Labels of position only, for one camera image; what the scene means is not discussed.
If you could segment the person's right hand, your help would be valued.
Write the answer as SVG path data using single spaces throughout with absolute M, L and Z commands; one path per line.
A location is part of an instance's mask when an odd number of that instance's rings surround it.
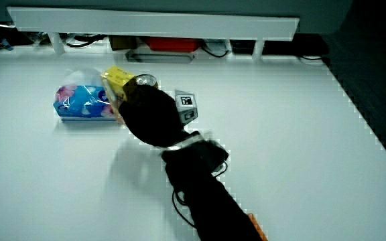
M 198 131 L 187 133 L 175 100 L 164 91 L 148 85 L 131 86 L 119 113 L 132 134 L 154 147 L 182 148 L 202 141 Z

